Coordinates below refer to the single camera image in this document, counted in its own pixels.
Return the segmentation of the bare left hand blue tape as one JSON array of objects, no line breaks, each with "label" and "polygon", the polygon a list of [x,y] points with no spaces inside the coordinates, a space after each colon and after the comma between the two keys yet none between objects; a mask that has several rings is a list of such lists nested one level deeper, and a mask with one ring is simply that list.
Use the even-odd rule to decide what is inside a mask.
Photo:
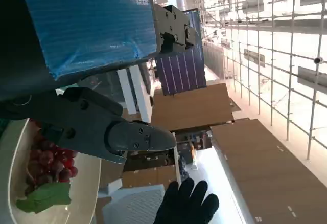
[{"label": "bare left hand blue tape", "polygon": [[182,11],[154,0],[1,0],[1,117],[42,122],[59,147],[115,163],[172,149],[169,131],[125,120],[77,82],[186,51],[197,36]]}]

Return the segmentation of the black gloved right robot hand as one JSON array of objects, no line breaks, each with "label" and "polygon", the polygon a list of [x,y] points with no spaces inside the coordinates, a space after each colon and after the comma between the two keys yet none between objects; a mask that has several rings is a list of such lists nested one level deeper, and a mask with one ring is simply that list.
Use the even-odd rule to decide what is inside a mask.
[{"label": "black gloved right robot hand", "polygon": [[181,184],[171,182],[156,213],[154,224],[209,223],[219,208],[215,194],[206,195],[207,181],[195,184],[192,178]]}]

